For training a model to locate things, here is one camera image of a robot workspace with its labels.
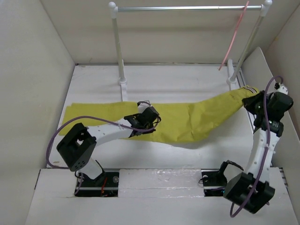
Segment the yellow trousers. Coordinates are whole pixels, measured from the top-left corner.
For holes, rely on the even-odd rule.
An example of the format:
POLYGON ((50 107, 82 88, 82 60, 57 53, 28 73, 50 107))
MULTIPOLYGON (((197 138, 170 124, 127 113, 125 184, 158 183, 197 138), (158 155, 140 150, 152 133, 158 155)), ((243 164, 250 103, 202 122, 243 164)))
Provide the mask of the yellow trousers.
MULTIPOLYGON (((154 103, 153 106, 162 121, 155 132, 136 136, 134 140, 169 144, 200 141, 235 114, 243 106, 244 98, 258 93, 257 88, 244 86, 196 103, 154 103)), ((89 116, 118 121, 124 116, 137 112, 135 102, 73 103, 66 107, 62 122, 66 123, 75 117, 87 116, 79 122, 85 126, 96 126, 102 125, 103 122, 89 119, 89 116)))

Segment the pink clothes hanger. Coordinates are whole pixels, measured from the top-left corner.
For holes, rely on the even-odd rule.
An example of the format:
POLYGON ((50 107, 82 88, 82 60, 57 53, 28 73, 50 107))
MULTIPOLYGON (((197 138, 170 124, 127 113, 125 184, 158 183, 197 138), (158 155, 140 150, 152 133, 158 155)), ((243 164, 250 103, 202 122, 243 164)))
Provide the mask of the pink clothes hanger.
POLYGON ((237 21, 237 23, 236 23, 235 30, 234 30, 234 33, 233 33, 231 42, 230 42, 230 44, 229 44, 228 50, 227 50, 227 52, 226 52, 226 54, 225 54, 225 56, 224 56, 224 58, 223 58, 223 60, 222 60, 221 65, 220 65, 219 68, 218 68, 218 71, 220 71, 220 70, 222 69, 222 67, 224 66, 224 64, 225 64, 225 62, 226 62, 226 60, 227 60, 227 58, 228 58, 228 56, 229 56, 229 54, 230 54, 230 52, 231 52, 231 49, 232 49, 233 43, 234 43, 234 41, 235 41, 235 38, 236 38, 236 35, 237 35, 237 32, 238 32, 240 23, 241 23, 241 21, 242 21, 242 19, 243 19, 243 17, 244 17, 244 14, 245 14, 245 12, 246 12, 246 10, 247 10, 248 5, 249 5, 249 0, 246 2, 245 6, 244 6, 244 8, 243 8, 243 11, 242 11, 242 13, 241 13, 240 16, 239 16, 239 19, 238 19, 238 21, 237 21))

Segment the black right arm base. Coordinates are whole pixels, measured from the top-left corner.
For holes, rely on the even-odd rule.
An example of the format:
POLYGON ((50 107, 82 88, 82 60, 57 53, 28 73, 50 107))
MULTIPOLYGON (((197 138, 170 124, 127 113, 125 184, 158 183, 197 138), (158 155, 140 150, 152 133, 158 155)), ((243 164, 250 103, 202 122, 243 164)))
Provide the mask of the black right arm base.
POLYGON ((227 185, 225 170, 228 165, 233 165, 243 170, 242 167, 230 160, 224 161, 219 169, 201 170, 202 177, 199 179, 198 184, 203 186, 205 197, 223 197, 227 185))

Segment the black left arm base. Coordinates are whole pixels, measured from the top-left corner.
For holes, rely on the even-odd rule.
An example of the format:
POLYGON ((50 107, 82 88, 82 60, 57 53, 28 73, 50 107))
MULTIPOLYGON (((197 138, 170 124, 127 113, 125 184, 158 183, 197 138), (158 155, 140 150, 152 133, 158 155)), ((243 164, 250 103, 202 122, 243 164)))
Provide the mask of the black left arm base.
POLYGON ((87 175, 75 173, 77 178, 74 195, 76 197, 117 197, 120 170, 108 169, 99 178, 91 180, 87 175))

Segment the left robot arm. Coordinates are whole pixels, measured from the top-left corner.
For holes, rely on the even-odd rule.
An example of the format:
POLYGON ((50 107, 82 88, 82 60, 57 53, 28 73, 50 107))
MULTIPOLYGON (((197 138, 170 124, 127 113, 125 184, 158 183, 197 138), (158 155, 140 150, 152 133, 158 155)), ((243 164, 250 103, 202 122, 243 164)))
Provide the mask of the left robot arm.
POLYGON ((57 151, 70 171, 79 172, 85 180, 99 186, 104 182, 105 171, 91 158, 94 149, 110 141, 150 134, 160 121, 159 113, 149 105, 116 122, 104 120, 105 124, 92 127, 77 123, 59 142, 57 151))

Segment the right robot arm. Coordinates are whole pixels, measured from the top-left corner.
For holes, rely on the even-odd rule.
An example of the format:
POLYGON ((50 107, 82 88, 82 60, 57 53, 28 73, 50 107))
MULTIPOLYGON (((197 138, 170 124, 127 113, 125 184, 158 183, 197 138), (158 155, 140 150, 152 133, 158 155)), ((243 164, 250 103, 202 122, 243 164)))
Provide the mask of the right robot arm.
POLYGON ((253 147, 245 170, 234 177, 233 172, 222 169, 217 172, 219 183, 226 185, 224 198, 242 209, 255 214, 275 194, 270 186, 270 167, 274 149, 282 136, 284 125, 280 121, 293 106, 293 99, 286 90, 270 94, 261 91, 242 100, 245 109, 255 115, 253 147))

